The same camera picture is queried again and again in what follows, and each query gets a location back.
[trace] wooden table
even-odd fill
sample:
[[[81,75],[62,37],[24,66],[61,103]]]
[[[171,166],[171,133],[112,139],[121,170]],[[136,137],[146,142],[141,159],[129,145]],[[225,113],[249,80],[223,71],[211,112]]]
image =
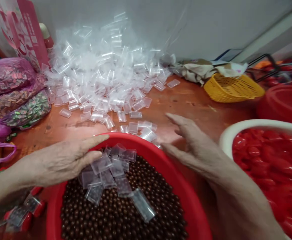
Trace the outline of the wooden table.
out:
[[[225,128],[239,121],[257,118],[255,113],[256,101],[245,101],[240,103],[217,103],[212,101],[203,88],[199,85],[180,79],[176,75],[169,77],[167,82],[178,79],[180,85],[169,88],[163,92],[153,88],[147,95],[152,98],[150,108],[142,109],[143,118],[158,125],[156,131],[158,142],[173,142],[179,148],[184,147],[184,141],[174,133],[174,126],[165,117],[165,112],[178,114],[186,118],[190,118],[214,141],[218,142],[221,133]],[[17,137],[12,141],[17,145],[17,154],[5,167],[11,166],[20,158],[30,154],[36,150],[47,147],[51,144],[73,138],[85,138],[99,133],[108,132],[107,128],[102,124],[93,122],[81,122],[79,110],[73,112],[71,117],[65,118],[59,115],[62,107],[52,107],[51,112],[38,125],[31,129],[19,132]],[[109,113],[115,122],[113,129],[119,130],[120,125],[127,123],[119,123],[117,114]],[[213,195],[210,192],[206,182],[196,175],[193,171],[177,163],[178,168],[182,171],[187,180],[193,185],[198,193],[200,200],[205,208],[206,214],[211,216],[210,226],[215,236],[218,236],[218,227],[216,221],[215,208],[213,206]],[[51,189],[46,188],[40,194],[40,198],[48,201]],[[9,240],[43,240],[46,239],[46,213],[43,216],[33,220],[31,229],[27,233],[1,233],[0,239]]]

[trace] wrapped candy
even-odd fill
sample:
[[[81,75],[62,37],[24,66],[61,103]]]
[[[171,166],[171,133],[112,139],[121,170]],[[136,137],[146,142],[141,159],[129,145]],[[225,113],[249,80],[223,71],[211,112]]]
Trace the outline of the wrapped candy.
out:
[[[35,71],[25,58],[0,59],[0,94],[24,88],[35,79]]]
[[[48,102],[48,96],[45,90],[42,90],[24,105],[1,118],[0,124],[8,127],[19,127],[24,130],[35,125],[50,110],[51,105]]]
[[[16,110],[43,89],[45,77],[36,74],[30,86],[0,95],[0,119]]]

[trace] finger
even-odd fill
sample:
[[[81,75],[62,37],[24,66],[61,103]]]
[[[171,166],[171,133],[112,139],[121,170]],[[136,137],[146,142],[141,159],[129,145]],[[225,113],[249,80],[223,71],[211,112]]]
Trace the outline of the finger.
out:
[[[86,153],[83,157],[77,160],[77,165],[79,167],[79,171],[84,169],[86,166],[91,164],[93,161],[100,159],[102,157],[102,153],[100,151],[90,151]]]
[[[87,152],[89,149],[97,146],[98,144],[102,143],[103,141],[109,138],[108,134],[103,134],[99,136],[93,136],[90,138],[83,139],[81,142],[81,149],[84,152]]]
[[[190,154],[179,150],[175,146],[169,143],[162,143],[161,144],[163,151],[169,156],[178,159],[181,163],[185,164],[187,159],[192,157]]]
[[[175,133],[178,134],[179,136],[184,137],[183,133],[179,129],[175,129]]]
[[[176,124],[177,126],[183,125],[185,120],[187,119],[182,116],[171,113],[166,113],[166,116],[173,124]]]
[[[166,116],[172,123],[179,127],[179,132],[176,133],[184,138],[196,136],[199,132],[201,132],[199,127],[188,118],[171,113],[166,113]]]

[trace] right hand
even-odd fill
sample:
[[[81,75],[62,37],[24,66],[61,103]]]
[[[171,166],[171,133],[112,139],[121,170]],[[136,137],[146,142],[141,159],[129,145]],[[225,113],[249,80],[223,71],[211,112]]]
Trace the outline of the right hand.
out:
[[[163,143],[163,150],[168,156],[213,182],[229,168],[238,170],[238,166],[192,120],[171,113],[166,116],[179,127],[175,132],[186,139],[189,149],[189,152],[184,152],[171,144]]]

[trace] red container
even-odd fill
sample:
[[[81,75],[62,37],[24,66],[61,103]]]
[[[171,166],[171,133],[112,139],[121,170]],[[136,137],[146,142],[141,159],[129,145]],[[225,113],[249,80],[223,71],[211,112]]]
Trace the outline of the red container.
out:
[[[114,146],[117,143],[123,144],[126,148],[137,150],[137,154],[143,156],[150,165],[161,173],[167,183],[173,187],[173,193],[180,198],[184,210],[184,219],[187,221],[186,231],[189,240],[211,240],[211,232],[206,215],[201,203],[182,173],[175,167],[172,161],[162,150],[152,143],[143,140],[138,136],[126,133],[107,133],[109,139],[92,150],[98,150],[106,145]],[[47,240],[62,240],[61,238],[61,207],[66,182],[54,186],[52,196],[48,202],[47,210]]]
[[[292,123],[292,86],[269,89],[259,101],[257,114],[259,118]]]

